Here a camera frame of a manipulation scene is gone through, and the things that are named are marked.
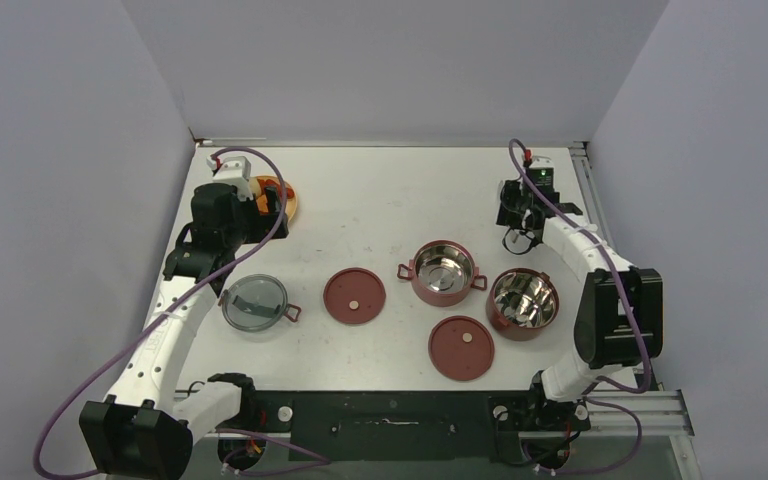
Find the red steel bowl tall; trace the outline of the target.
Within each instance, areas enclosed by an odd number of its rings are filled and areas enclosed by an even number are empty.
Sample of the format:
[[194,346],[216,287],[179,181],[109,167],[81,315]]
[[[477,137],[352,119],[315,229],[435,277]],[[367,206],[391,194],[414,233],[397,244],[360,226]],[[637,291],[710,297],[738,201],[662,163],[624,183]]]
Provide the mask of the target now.
[[556,318],[557,289],[545,272],[514,268],[502,272],[488,289],[485,314],[490,325],[512,341],[536,338]]

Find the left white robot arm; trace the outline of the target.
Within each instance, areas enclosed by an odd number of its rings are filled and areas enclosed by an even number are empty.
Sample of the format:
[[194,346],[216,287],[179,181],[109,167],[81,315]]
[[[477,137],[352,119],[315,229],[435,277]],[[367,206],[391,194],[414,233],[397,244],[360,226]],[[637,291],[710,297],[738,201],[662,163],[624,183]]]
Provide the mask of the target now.
[[194,445],[222,422],[249,428],[257,401],[243,393],[242,377],[211,381],[181,403],[176,385],[197,332],[240,262],[238,249],[262,248],[288,233],[284,185],[268,187],[271,210],[234,185],[197,187],[186,223],[168,254],[156,307],[125,368],[102,401],[88,401],[79,426],[96,468],[109,475],[178,479]]

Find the red steel bowl with handles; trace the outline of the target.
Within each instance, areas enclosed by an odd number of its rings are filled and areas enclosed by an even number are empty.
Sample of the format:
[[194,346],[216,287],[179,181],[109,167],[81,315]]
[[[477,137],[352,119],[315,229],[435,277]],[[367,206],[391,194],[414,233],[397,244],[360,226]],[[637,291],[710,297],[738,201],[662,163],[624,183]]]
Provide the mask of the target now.
[[396,277],[409,282],[420,300],[435,307],[454,306],[472,290],[488,287],[471,253],[451,240],[421,246],[407,264],[397,266]]

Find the orange fried food pieces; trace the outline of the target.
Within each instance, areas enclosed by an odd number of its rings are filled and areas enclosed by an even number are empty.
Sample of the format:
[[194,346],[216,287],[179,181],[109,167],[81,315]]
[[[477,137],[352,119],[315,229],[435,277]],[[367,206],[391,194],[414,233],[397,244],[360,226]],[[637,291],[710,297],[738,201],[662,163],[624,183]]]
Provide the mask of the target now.
[[274,176],[258,176],[249,181],[258,212],[262,216],[277,214],[281,210],[283,189]]

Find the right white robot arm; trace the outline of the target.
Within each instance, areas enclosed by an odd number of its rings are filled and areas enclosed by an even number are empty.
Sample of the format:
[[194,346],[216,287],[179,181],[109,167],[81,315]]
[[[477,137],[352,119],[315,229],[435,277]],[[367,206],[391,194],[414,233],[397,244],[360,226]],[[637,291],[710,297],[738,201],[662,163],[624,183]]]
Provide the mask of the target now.
[[572,202],[528,178],[506,180],[499,193],[497,224],[546,246],[582,283],[573,345],[532,380],[525,414],[549,428],[565,404],[584,399],[605,383],[631,394],[646,392],[652,361],[663,349],[663,279],[617,254]]

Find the orange plastic plate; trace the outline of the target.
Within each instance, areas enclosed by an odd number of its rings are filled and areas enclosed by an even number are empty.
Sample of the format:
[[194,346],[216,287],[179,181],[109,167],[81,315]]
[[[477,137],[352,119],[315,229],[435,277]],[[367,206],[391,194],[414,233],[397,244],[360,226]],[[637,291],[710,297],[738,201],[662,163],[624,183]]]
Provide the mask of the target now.
[[[288,222],[291,223],[298,209],[299,200],[292,185],[289,182],[286,182],[285,185],[288,189],[287,204],[286,204],[285,212],[288,218]],[[266,187],[275,187],[278,190],[277,192],[278,196],[280,196],[282,193],[282,189],[280,188],[280,182],[278,178],[275,176],[259,175],[256,177],[252,177],[249,180],[249,186],[252,193],[254,194],[258,211],[260,214],[263,214],[263,215],[268,213],[268,205],[267,205],[268,200],[265,197],[264,189]]]

